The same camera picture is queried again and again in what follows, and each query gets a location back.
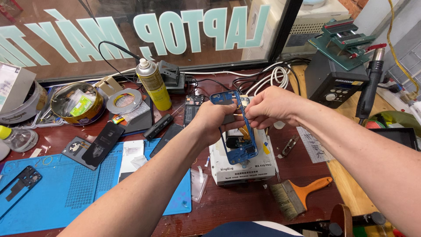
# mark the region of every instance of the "yellow spray can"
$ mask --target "yellow spray can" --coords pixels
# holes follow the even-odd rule
[[[140,81],[142,81],[142,85],[145,87],[157,109],[160,111],[170,109],[170,95],[157,65],[152,61],[140,59],[140,63],[136,67],[136,74]]]

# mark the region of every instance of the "blue phone frame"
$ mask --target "blue phone frame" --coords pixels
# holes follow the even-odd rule
[[[244,107],[241,103],[241,99],[240,99],[240,96],[239,96],[238,92],[236,90],[232,90],[232,91],[227,91],[227,92],[216,93],[216,94],[212,94],[209,98],[210,98],[210,101],[213,104],[216,104],[217,102],[222,102],[222,101],[225,101],[225,100],[232,100],[233,99],[232,94],[234,94],[235,98],[237,99],[237,106],[239,106],[240,109],[241,109],[245,125],[247,126],[247,129],[248,129],[249,134],[250,134],[251,144],[245,145],[243,147],[237,148],[237,149],[232,150],[232,151],[227,151],[225,141],[224,141],[224,136],[222,135],[221,128],[219,128],[219,131],[221,132],[221,139],[222,139],[222,143],[224,144],[224,148],[225,148],[226,156],[228,158],[228,162],[231,165],[242,163],[242,165],[245,166],[244,162],[248,159],[251,159],[251,158],[257,156],[258,151],[257,151],[256,141],[254,140],[253,129],[251,129],[250,124],[248,123],[248,120],[245,118]],[[253,153],[247,153],[246,152],[246,149],[250,148],[250,147],[254,148]]]

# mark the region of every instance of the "control button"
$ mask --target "control button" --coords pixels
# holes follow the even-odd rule
[[[326,95],[326,100],[327,101],[332,101],[332,100],[334,100],[336,98],[336,95],[335,94],[327,94]]]

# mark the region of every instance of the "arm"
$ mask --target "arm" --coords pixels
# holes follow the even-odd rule
[[[258,129],[278,120],[304,127],[346,168],[392,224],[408,236],[421,232],[419,152],[276,86],[253,98],[246,118]]]
[[[60,236],[152,235],[178,184],[199,153],[221,138],[218,127],[224,116],[235,109],[234,104],[203,103],[188,127],[144,166],[90,205]],[[221,129],[244,126],[244,119],[238,119]]]

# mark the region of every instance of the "cardboard box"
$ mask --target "cardboard box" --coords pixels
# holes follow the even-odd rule
[[[217,185],[267,180],[276,174],[277,164],[270,140],[267,139],[264,130],[254,129],[254,135],[258,154],[247,160],[245,169],[241,164],[231,165],[228,162],[222,139],[209,146],[212,177]]]
[[[0,114],[24,103],[35,76],[24,68],[0,62]]]

